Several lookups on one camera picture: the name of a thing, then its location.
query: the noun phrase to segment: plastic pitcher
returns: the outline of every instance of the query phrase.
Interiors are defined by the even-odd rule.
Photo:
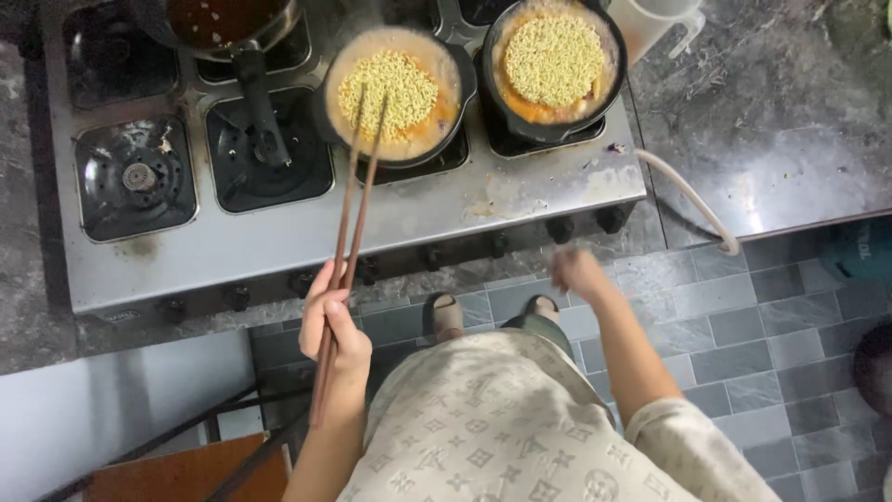
[[[688,34],[670,51],[674,58],[688,47],[706,24],[700,0],[613,0],[607,14],[616,21],[625,39],[629,66],[637,62],[676,23]]]

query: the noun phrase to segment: hand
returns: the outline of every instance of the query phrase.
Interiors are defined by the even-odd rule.
[[[573,291],[589,303],[610,287],[610,280],[598,260],[588,251],[575,247],[558,251],[551,257],[549,274],[551,286],[560,288],[562,294]]]
[[[337,358],[334,360],[335,374],[365,374],[372,358],[372,342],[360,330],[356,329],[350,311],[344,300],[350,295],[347,289],[328,291],[328,282],[335,272],[335,262],[328,260],[313,280],[303,307],[303,323],[301,324],[301,352],[316,361],[319,343],[322,340],[322,329],[326,317],[332,333],[338,342]],[[341,270],[343,276],[346,266]]]

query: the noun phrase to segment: black pot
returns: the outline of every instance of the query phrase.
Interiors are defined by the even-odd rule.
[[[615,39],[617,48],[615,63],[617,67],[613,85],[611,85],[610,90],[607,92],[607,98],[604,100],[604,103],[601,104],[597,110],[592,112],[591,115],[578,121],[559,124],[538,124],[530,122],[515,113],[514,110],[512,110],[501,98],[499,89],[496,87],[495,76],[492,74],[492,49],[495,47],[496,42],[501,38],[505,21],[510,19],[514,11],[524,4],[523,1],[511,5],[492,24],[490,30],[486,32],[486,38],[483,41],[482,48],[483,83],[489,89],[492,100],[499,107],[502,115],[505,116],[505,120],[508,123],[508,131],[519,138],[545,145],[560,143],[570,134],[583,130],[598,121],[598,119],[607,113],[607,110],[610,109],[610,106],[613,105],[614,101],[619,97],[620,87],[623,85],[623,80],[625,80],[626,67],[628,66],[623,34],[620,33],[619,27],[616,26],[616,23],[612,19],[610,19],[610,16],[601,9],[598,0],[582,0],[580,3],[598,15],[606,23],[610,35]]]
[[[458,68],[458,77],[461,82],[461,98],[458,101],[458,115],[456,116],[455,123],[452,124],[452,130],[449,131],[449,134],[447,134],[437,146],[417,157],[404,161],[387,161],[379,159],[378,166],[380,167],[387,169],[408,169],[409,167],[415,167],[425,163],[439,155],[450,141],[455,138],[455,134],[458,132],[458,126],[461,125],[461,119],[465,114],[467,102],[477,94],[477,73],[474,69],[474,62],[471,60],[471,56],[468,55],[465,48],[463,46],[447,44],[434,36],[428,35],[428,37],[449,52],[452,59],[455,61],[456,68]],[[327,83],[328,75],[326,75],[325,79],[322,81],[322,85],[320,85],[313,93],[313,120],[316,123],[319,136],[322,139],[328,143],[341,145],[349,150],[350,145],[347,144],[346,140],[341,138],[335,130],[335,126],[332,125],[331,120],[328,118],[325,96],[326,88],[328,87]],[[363,153],[359,154],[359,159],[363,162],[369,161],[368,155]]]

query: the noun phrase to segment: foot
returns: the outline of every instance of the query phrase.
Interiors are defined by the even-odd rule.
[[[529,303],[526,304],[527,314],[541,315],[542,317],[550,319],[555,324],[558,323],[558,312],[560,312],[558,303],[552,300],[551,297],[545,295],[536,295],[535,297],[530,298]]]
[[[434,299],[434,333],[437,334],[437,342],[444,342],[458,338],[464,334],[464,316],[458,300],[443,293]]]

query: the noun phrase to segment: person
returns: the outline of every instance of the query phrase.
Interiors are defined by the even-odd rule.
[[[439,343],[402,361],[367,413],[372,346],[343,305],[348,292],[326,292],[334,272],[329,262],[313,282],[300,335],[314,358],[327,317],[340,345],[325,420],[307,434],[284,502],[780,501],[685,400],[591,254],[560,251],[549,272],[598,317],[624,438],[545,296],[475,335],[456,298],[438,296]]]

